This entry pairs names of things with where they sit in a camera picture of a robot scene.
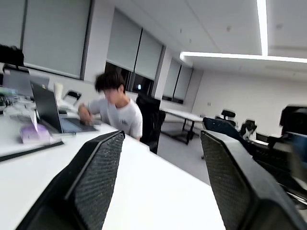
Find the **man's arm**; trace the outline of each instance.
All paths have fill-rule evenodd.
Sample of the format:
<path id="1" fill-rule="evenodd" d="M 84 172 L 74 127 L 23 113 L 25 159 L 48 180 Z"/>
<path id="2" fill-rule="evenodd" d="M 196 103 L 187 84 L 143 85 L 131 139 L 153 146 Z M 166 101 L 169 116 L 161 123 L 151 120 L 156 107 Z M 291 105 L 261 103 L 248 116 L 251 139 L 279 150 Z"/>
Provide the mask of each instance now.
<path id="1" fill-rule="evenodd" d="M 78 115 L 82 121 L 91 122 L 92 115 L 100 112 L 100 101 L 95 100 L 90 102 L 88 105 L 81 104 L 78 108 Z"/>
<path id="2" fill-rule="evenodd" d="M 92 114 L 88 110 L 88 108 L 85 107 L 84 104 L 81 104 L 78 108 L 78 115 L 80 119 L 84 122 L 91 122 L 92 121 Z"/>
<path id="3" fill-rule="evenodd" d="M 140 112 L 140 114 L 135 116 L 134 121 L 131 124 L 130 136 L 139 141 L 142 137 L 142 134 L 143 134 L 143 118 Z"/>

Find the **black bag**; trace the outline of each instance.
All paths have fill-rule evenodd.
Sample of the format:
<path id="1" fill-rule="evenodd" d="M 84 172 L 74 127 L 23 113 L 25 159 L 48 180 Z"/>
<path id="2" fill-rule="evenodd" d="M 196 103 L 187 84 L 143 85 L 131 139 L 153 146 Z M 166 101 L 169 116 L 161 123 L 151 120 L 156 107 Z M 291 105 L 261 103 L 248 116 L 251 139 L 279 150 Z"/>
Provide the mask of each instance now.
<path id="1" fill-rule="evenodd" d="M 24 66 L 24 54 L 15 46 L 0 45 L 0 62 L 15 66 Z"/>

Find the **black hair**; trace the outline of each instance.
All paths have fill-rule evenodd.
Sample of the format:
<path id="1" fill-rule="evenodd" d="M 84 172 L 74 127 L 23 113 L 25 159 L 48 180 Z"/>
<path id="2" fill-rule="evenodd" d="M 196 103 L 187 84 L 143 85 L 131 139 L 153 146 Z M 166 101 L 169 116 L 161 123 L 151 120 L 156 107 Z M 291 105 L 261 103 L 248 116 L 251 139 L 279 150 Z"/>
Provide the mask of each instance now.
<path id="1" fill-rule="evenodd" d="M 125 93 L 125 81 L 121 74 L 116 71 L 106 72 L 96 77 L 95 90 L 97 92 L 110 89 L 117 90 L 121 85 L 124 86 Z"/>

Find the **ceiling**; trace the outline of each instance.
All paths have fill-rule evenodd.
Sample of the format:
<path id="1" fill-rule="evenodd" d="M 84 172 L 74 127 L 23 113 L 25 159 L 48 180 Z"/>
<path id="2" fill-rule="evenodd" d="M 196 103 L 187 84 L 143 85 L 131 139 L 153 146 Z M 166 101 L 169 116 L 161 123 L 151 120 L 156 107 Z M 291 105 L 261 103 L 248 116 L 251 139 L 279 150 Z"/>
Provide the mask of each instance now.
<path id="1" fill-rule="evenodd" d="M 177 57 L 181 51 L 261 55 L 256 0 L 110 0 Z M 267 0 L 270 56 L 307 58 L 306 0 Z M 188 57 L 195 68 L 307 80 L 307 64 Z"/>

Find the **young man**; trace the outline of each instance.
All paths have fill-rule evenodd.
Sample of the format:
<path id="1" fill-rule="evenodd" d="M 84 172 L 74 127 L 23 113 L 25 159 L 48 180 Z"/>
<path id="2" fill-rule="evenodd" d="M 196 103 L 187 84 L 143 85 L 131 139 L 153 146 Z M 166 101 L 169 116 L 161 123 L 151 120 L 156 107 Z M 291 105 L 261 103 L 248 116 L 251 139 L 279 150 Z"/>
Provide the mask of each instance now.
<path id="1" fill-rule="evenodd" d="M 100 114 L 101 120 L 126 134 L 140 140 L 143 118 L 137 104 L 125 94 L 125 82 L 117 72 L 98 75 L 95 82 L 97 92 L 103 92 L 105 99 L 95 100 L 79 106 L 79 116 L 84 122 L 91 122 L 92 115 Z"/>

